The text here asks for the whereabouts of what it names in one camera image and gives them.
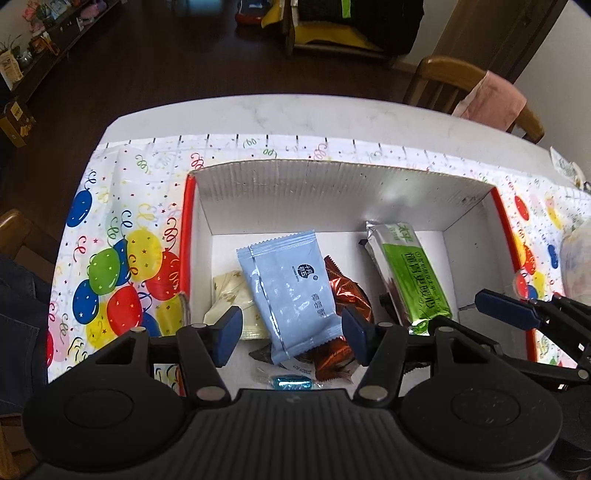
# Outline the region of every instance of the pink cloth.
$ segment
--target pink cloth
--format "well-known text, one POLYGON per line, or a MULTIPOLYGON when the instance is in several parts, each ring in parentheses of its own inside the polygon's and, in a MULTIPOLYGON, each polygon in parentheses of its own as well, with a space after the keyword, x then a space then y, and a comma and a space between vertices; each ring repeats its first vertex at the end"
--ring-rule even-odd
POLYGON ((82 9, 80 12, 80 18, 83 20, 90 20, 91 18, 98 17, 107 8, 107 4, 104 0, 95 0, 91 5, 82 9))
POLYGON ((526 104, 515 86, 495 73, 484 78, 457 104, 452 116, 506 131, 526 104))

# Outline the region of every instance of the green balloon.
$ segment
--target green balloon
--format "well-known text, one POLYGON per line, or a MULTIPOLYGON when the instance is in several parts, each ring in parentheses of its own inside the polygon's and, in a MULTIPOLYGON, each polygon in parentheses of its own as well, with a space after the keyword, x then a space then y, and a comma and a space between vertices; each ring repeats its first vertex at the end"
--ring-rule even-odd
POLYGON ((88 280, 90 288, 97 295, 106 295, 115 288, 119 278, 119 256, 113 248, 98 252, 88 266, 88 280))

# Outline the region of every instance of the logo on packet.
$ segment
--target logo on packet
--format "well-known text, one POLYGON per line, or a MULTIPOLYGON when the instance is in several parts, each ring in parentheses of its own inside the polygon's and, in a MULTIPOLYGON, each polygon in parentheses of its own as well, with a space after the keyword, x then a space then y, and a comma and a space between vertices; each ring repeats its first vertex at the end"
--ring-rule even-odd
MULTIPOLYGON (((308 276, 310 276, 312 273, 314 273, 314 268, 312 267, 312 265, 302 264, 299 267, 297 267, 297 272, 300 277, 308 278, 308 276)), ((312 277, 312 278, 314 280, 318 280, 317 275, 314 275, 314 277, 312 277)))

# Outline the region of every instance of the red balloon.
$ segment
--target red balloon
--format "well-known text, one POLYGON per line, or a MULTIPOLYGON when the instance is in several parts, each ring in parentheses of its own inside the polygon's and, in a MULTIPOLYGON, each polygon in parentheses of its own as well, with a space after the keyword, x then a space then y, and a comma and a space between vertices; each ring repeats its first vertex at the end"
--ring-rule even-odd
POLYGON ((527 282, 520 273, 517 273, 515 276, 515 289, 520 298, 526 299, 528 297, 527 282))
POLYGON ((120 288, 107 303, 107 320, 115 335, 123 335, 142 320, 142 305, 131 285, 120 288))
POLYGON ((530 219, 530 211, 527 209, 525 202, 521 199, 521 197, 515 195, 515 206, 517 207, 517 211, 521 215, 523 220, 530 219))
POLYGON ((162 252, 162 266, 155 276, 146 280, 150 294, 161 301, 170 300, 178 293, 180 261, 172 252, 162 252))
POLYGON ((47 366, 49 367, 51 365, 51 362, 53 361, 53 337, 51 336, 51 332, 49 330, 47 331, 46 358, 47 358, 47 366))

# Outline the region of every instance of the balloon print tablecloth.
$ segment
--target balloon print tablecloth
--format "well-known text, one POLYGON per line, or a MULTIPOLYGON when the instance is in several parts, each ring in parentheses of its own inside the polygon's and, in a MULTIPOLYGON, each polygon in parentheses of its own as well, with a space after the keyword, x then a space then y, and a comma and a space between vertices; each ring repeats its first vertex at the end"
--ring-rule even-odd
MULTIPOLYGON (((50 380, 134 326, 172 335, 181 326, 178 239, 186 175, 236 160, 298 158, 431 170, 496 185, 519 256, 524 297, 562 293, 560 245, 591 217, 590 197, 541 177, 425 150, 283 135, 183 135, 99 145, 68 215, 53 280, 50 380)), ((537 335, 540 361, 572 365, 537 335)), ((177 371, 156 377, 178 388, 177 371)))

